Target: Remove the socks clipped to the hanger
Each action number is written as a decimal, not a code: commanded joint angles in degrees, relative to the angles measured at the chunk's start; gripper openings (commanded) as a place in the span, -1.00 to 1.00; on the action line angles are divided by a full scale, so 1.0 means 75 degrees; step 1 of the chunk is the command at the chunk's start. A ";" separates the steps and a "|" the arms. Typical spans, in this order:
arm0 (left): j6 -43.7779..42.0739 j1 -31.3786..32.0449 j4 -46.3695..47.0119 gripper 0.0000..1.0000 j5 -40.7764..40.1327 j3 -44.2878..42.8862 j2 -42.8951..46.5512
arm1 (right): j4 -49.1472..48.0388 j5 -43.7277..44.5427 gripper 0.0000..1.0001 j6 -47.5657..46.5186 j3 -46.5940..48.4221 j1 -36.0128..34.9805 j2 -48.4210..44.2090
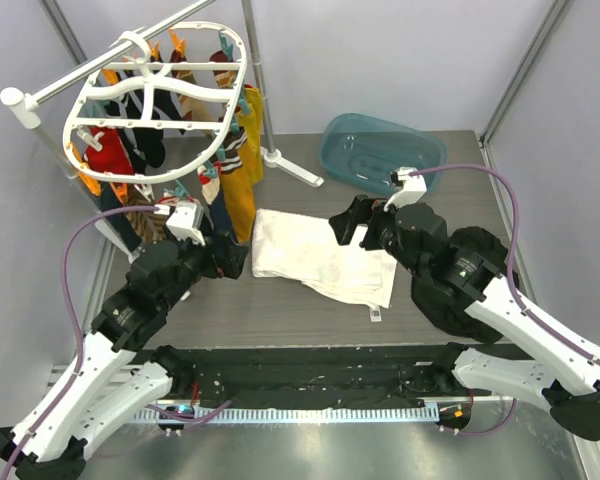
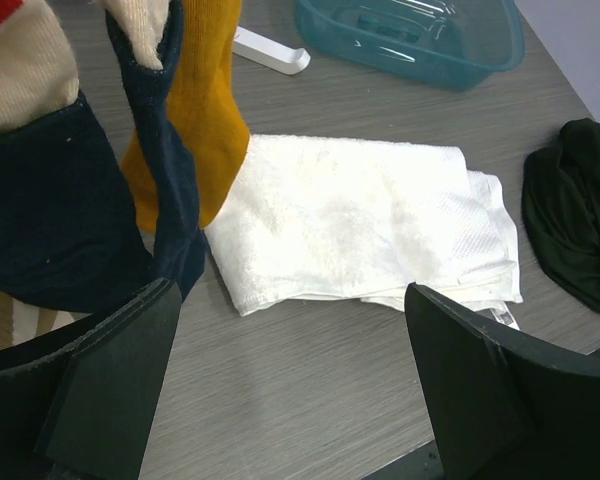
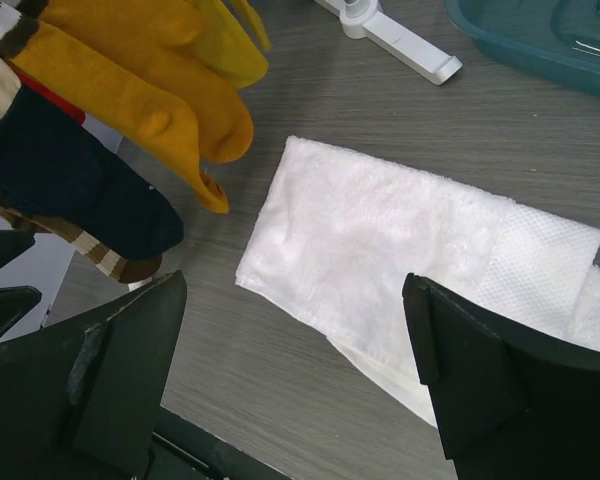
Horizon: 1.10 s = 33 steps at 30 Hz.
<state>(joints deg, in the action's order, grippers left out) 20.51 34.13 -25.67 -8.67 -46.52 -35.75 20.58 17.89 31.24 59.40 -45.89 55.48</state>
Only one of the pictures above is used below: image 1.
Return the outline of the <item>yellow sock striped cuff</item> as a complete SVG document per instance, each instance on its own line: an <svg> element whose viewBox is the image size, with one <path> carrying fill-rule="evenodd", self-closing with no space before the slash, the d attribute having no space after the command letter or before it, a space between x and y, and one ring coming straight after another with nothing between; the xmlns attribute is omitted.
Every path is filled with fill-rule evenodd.
<svg viewBox="0 0 600 480"><path fill-rule="evenodd" d="M252 167L254 155L248 144L245 129L229 132L223 142L224 156L216 152L213 164L219 170L225 205L237 240L247 243L251 239L256 216L253 193Z"/></svg>

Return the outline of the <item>white oval clip hanger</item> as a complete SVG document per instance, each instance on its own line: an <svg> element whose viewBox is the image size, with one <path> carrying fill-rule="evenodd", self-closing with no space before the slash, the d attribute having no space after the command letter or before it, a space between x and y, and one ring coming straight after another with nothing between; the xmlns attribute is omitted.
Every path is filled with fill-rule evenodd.
<svg viewBox="0 0 600 480"><path fill-rule="evenodd" d="M112 60L86 76L78 97L70 110L63 127L62 140L65 157L78 174L102 182L130 184L160 184L179 179L197 171L201 165L209 163L212 158L224 149L224 141L229 133L238 130L236 111L244 111L246 102L243 95L244 79L248 60L242 38L229 27L207 21L181 21L171 29L180 31L213 31L218 34L221 50L227 55L226 62L153 62L148 41L135 31L126 31L120 35L138 48L141 54L127 57L116 54ZM225 71L234 75L228 87L204 87L175 76L177 72L193 73L197 71ZM139 113L130 118L113 117L108 114L85 116L85 106L98 102L121 100L139 92L141 106ZM182 96L186 100L202 103L218 104L224 108L222 117L217 121L193 119L171 120L154 115L158 105L159 94ZM212 141L204 150L195 153L190 161L181 167L164 173L147 175L128 173L113 166L94 166L74 154L72 139L77 137L88 147L99 150L100 139L109 131L126 130L177 130L184 132L209 133Z"/></svg>

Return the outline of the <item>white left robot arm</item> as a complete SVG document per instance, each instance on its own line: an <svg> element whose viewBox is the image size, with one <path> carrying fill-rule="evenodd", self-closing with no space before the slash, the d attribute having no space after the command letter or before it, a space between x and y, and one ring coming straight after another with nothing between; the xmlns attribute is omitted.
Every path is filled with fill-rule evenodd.
<svg viewBox="0 0 600 480"><path fill-rule="evenodd" d="M197 244L163 240L131 264L59 380L21 422L0 428L0 458L20 479L76 479L99 447L156 400L185 397L192 363L163 346L110 393L111 378L165 325L168 313L201 278L238 278L249 248L220 232Z"/></svg>

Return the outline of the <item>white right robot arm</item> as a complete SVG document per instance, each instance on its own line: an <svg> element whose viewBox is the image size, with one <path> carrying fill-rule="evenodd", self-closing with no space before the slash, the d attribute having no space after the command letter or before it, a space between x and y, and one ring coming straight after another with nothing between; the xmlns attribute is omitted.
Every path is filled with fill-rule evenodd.
<svg viewBox="0 0 600 480"><path fill-rule="evenodd" d="M600 440L600 346L534 305L479 250L451 239L430 206L396 208L358 195L328 223L339 245L350 244L356 229L366 226L361 248L385 251L436 307L493 328L532 359L461 347L454 359L432 369L437 391L452 395L465 387L511 396L548 412L582 439Z"/></svg>

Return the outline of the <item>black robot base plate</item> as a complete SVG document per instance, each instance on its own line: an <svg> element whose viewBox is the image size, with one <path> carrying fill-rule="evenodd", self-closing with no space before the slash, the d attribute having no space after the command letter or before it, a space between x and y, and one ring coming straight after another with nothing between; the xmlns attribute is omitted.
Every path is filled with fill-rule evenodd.
<svg viewBox="0 0 600 480"><path fill-rule="evenodd" d="M176 397L232 409L417 407L432 397L502 394L493 381L452 374L467 345L345 345L181 349L193 372Z"/></svg>

